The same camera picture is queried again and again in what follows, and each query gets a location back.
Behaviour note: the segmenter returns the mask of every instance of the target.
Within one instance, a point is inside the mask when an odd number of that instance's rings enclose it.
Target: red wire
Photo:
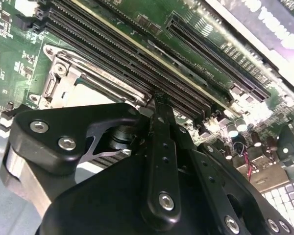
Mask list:
[[[250,178],[251,178],[251,162],[249,161],[248,159],[248,153],[247,152],[244,152],[243,153],[243,156],[245,158],[245,163],[247,165],[247,177],[248,177],[248,181],[250,182]]]

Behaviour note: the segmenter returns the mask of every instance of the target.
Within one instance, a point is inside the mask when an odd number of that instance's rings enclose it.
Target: chip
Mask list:
[[[5,14],[4,12],[1,13],[1,19],[3,19],[6,22],[10,22],[10,16]]]
[[[148,27],[148,25],[150,24],[149,20],[142,15],[138,15],[137,22],[143,27]]]

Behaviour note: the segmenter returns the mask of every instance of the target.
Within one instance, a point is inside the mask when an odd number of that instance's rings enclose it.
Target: electrolytic capacitor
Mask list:
[[[259,137],[259,134],[256,131],[253,131],[250,134],[251,140],[253,141],[253,144],[255,147],[260,147],[261,146],[261,140]]]
[[[227,133],[229,135],[229,137],[234,138],[237,137],[237,135],[239,134],[239,132],[236,129],[236,126],[234,124],[229,124],[227,127]]]
[[[228,145],[224,146],[224,156],[225,156],[225,159],[227,160],[231,160],[233,158],[231,148]]]
[[[247,130],[247,124],[243,118],[236,119],[235,126],[239,132]]]
[[[270,151],[277,151],[278,150],[278,146],[277,146],[277,143],[276,143],[276,140],[274,137],[268,136],[266,141],[267,141],[268,149]]]

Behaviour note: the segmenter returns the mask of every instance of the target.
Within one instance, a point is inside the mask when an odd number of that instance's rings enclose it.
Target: black metal clamp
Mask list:
[[[294,235],[214,147],[194,145],[165,97],[155,96],[148,125],[141,118],[127,104],[15,117],[1,179],[40,212],[37,234]],[[137,128],[144,141],[133,141],[131,157],[76,185],[77,164],[96,157],[102,136],[120,125]]]

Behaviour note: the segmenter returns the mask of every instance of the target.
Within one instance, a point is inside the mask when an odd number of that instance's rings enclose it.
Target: screw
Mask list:
[[[53,55],[53,50],[52,50],[51,48],[47,48],[47,49],[46,49],[46,53],[47,53],[48,55]]]
[[[275,231],[276,233],[278,233],[280,230],[279,230],[279,227],[276,225],[276,223],[272,220],[272,219],[268,219],[268,223],[270,225],[270,228]]]
[[[290,228],[281,220],[280,220],[280,225],[286,232],[291,233]]]
[[[60,148],[67,151],[71,151],[76,148],[75,141],[70,137],[62,137],[61,139],[59,139],[58,145],[60,146]]]
[[[49,126],[43,121],[33,121],[30,123],[29,127],[33,132],[40,134],[45,133],[47,130],[49,130]]]
[[[158,120],[161,121],[162,123],[165,123],[162,117],[159,117]]]
[[[34,102],[38,101],[38,99],[37,99],[37,95],[34,95],[34,94],[30,94],[30,95],[29,95],[29,99],[31,99],[31,100],[34,101]]]
[[[159,203],[163,209],[167,211],[172,211],[174,208],[174,201],[172,198],[166,193],[159,194]]]
[[[207,149],[209,150],[209,152],[213,153],[214,152],[214,149],[210,146],[207,146]]]
[[[54,65],[54,70],[59,75],[65,75],[65,73],[67,72],[67,68],[60,63]]]
[[[225,224],[232,231],[232,233],[234,233],[234,234],[240,233],[239,225],[236,223],[236,221],[231,216],[227,215],[224,220],[225,220]]]
[[[186,129],[183,126],[180,126],[179,129],[182,133],[186,133]]]

